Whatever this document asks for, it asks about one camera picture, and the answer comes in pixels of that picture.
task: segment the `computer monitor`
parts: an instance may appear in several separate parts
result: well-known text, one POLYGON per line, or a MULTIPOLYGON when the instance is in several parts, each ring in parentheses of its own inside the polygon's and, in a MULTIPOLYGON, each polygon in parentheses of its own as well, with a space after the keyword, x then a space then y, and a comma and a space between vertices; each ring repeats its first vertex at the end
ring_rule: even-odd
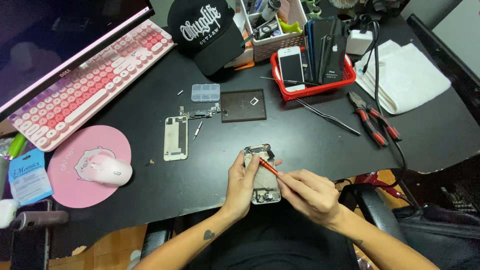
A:
POLYGON ((149 0, 2 0, 0 121, 153 14, 149 0))

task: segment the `pig illustration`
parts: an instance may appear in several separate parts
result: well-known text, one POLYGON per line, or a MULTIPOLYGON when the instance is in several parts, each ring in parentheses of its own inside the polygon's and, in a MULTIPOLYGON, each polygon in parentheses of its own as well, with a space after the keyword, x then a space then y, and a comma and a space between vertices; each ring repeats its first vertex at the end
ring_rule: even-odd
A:
POLYGON ((112 151, 104 149, 100 146, 92 150, 86 150, 84 155, 78 160, 77 165, 75 165, 74 167, 74 169, 77 171, 78 176, 80 177, 78 178, 78 180, 86 180, 92 182, 92 180, 88 178, 88 174, 85 168, 88 166, 92 158, 96 155, 104 155, 115 158, 115 154, 112 151))

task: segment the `red basket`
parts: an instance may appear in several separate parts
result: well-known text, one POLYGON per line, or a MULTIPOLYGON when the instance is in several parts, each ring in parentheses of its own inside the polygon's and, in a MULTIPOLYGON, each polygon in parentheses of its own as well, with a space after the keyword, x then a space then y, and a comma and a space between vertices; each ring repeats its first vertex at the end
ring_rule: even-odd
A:
POLYGON ((283 84, 283 81, 279 80, 281 78, 281 75, 280 75, 280 71, 278 70, 277 56, 278 56, 278 53, 274 53, 270 58, 270 63, 272 64, 272 67, 273 67, 272 75, 275 78, 276 83, 280 87, 280 92, 282 92, 284 100, 292 100, 296 98, 315 95, 318 93, 323 93, 330 90, 335 90, 342 86, 347 86, 352 84, 353 82, 355 82, 355 79, 357 78, 357 75, 355 74, 355 71, 353 70, 353 67, 352 67, 352 62, 348 57, 348 55, 345 54, 345 65, 343 68, 343 81, 332 83, 332 84, 326 84, 322 86, 311 86, 311 87, 306 86, 307 88, 305 88, 304 90, 288 92, 285 90, 285 85, 283 84))

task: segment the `desk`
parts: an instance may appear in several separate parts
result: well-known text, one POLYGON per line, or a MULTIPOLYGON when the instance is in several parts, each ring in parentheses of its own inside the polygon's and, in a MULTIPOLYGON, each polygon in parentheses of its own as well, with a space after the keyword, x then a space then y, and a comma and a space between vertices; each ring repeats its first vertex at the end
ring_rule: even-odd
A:
MULTIPOLYGON (((424 47, 402 18, 381 24, 380 44, 392 39, 400 45, 424 47)), ((355 136, 304 109, 285 103, 271 77, 269 62, 253 68, 226 70, 221 91, 263 88, 267 120, 221 123, 220 115, 204 119, 199 136, 192 140, 200 120, 189 124, 189 157, 163 161, 164 121, 186 109, 209 108, 192 103, 193 84, 211 83, 195 64, 176 49, 111 101, 85 126, 109 125, 128 138, 134 175, 105 201, 84 209, 67 209, 67 226, 55 228, 51 258, 71 256, 80 246, 90 247, 107 233, 126 227, 177 217, 221 205, 227 188, 227 170, 245 146, 268 142, 285 171, 308 169, 330 180, 381 169, 400 168, 395 147, 378 148, 365 133, 346 93, 355 91, 366 102, 374 101, 357 85, 305 100, 360 131, 355 136)), ((459 163, 478 153, 480 128, 451 88, 407 113, 389 117, 403 137, 400 143, 411 170, 428 173, 459 163)))

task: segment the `hand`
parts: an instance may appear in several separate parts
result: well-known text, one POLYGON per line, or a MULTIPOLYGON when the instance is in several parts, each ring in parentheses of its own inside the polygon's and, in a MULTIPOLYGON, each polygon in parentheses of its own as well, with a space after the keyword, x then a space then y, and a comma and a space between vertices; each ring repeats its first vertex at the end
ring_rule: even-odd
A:
MULTIPOLYGON (((260 158, 254 155, 247 169, 240 151, 232 167, 228 170, 227 198, 222 210, 235 220, 245 217, 250 209, 253 194, 253 177, 257 173, 260 158)), ((282 160, 275 160, 275 165, 280 165, 282 160)))
POLYGON ((297 211, 327 228, 338 221, 338 191, 328 178, 307 170, 278 172, 277 177, 282 197, 297 211))

